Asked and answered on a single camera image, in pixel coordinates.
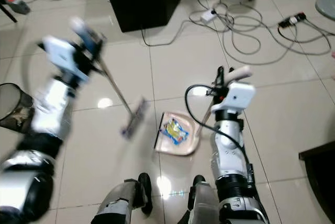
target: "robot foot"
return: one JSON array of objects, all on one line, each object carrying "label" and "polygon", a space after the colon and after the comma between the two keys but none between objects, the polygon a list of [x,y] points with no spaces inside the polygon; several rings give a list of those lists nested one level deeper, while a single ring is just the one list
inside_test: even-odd
[{"label": "robot foot", "polygon": [[206,181],[205,178],[202,175],[196,175],[193,179],[193,186],[198,184],[201,181]]},{"label": "robot foot", "polygon": [[144,191],[148,198],[148,202],[144,207],[141,208],[142,212],[146,215],[151,214],[152,211],[152,199],[151,199],[151,181],[147,173],[141,173],[138,176],[138,182],[141,183],[144,187]]}]

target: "black cable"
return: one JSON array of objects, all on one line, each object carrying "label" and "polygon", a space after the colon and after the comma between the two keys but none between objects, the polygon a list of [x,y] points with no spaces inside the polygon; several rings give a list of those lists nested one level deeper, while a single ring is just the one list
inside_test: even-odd
[{"label": "black cable", "polygon": [[143,42],[146,46],[149,46],[149,47],[157,47],[157,46],[167,46],[167,45],[170,45],[172,44],[176,39],[177,37],[179,36],[179,33],[182,31],[183,29],[183,26],[185,23],[191,23],[191,21],[189,20],[184,20],[181,24],[181,26],[179,27],[177,33],[174,35],[174,37],[171,39],[171,41],[169,42],[166,42],[166,43],[158,43],[158,44],[149,44],[147,43],[146,39],[145,39],[145,36],[144,36],[144,33],[143,33],[143,29],[141,28],[141,34],[142,34],[142,39],[143,39]]},{"label": "black cable", "polygon": [[196,88],[196,87],[205,87],[209,90],[213,90],[213,87],[210,87],[208,85],[204,85],[204,84],[194,84],[194,85],[191,85],[190,87],[188,87],[185,91],[185,105],[186,105],[186,109],[189,113],[189,115],[193,118],[194,121],[196,121],[199,125],[201,125],[202,127],[205,127],[207,129],[210,129],[222,136],[225,136],[226,138],[228,138],[231,142],[234,143],[234,145],[236,145],[236,147],[242,152],[243,156],[244,156],[244,159],[245,159],[245,162],[246,164],[250,164],[249,163],[249,159],[248,159],[248,156],[245,152],[245,149],[243,147],[241,147],[241,145],[234,139],[232,138],[231,136],[225,134],[224,132],[218,130],[218,129],[215,129],[214,127],[211,127],[209,125],[206,125],[205,123],[202,123],[201,121],[199,121],[191,112],[190,108],[189,108],[189,105],[188,105],[188,100],[187,100],[187,96],[188,96],[188,93],[190,92],[190,90],[192,90],[193,88]]}]

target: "robot leg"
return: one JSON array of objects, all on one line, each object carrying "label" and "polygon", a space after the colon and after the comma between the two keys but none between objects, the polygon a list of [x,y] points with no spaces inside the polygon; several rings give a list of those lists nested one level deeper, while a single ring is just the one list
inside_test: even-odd
[{"label": "robot leg", "polygon": [[152,210],[151,183],[148,174],[142,173],[139,180],[125,180],[114,187],[101,203],[91,224],[130,224],[131,211],[142,208],[145,214]]},{"label": "robot leg", "polygon": [[193,180],[188,197],[188,210],[178,224],[219,224],[218,198],[201,175]]}]

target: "black box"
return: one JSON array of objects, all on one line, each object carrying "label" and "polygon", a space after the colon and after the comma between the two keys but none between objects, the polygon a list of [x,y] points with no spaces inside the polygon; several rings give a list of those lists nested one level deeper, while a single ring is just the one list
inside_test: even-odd
[{"label": "black box", "polygon": [[168,24],[180,0],[110,0],[122,32]]}]

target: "chair leg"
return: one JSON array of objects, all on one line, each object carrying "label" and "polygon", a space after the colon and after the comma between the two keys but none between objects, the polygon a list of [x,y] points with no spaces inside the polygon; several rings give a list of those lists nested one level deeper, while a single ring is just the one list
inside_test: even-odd
[{"label": "chair leg", "polygon": [[15,17],[0,3],[0,9],[15,23],[17,23],[17,20]]}]

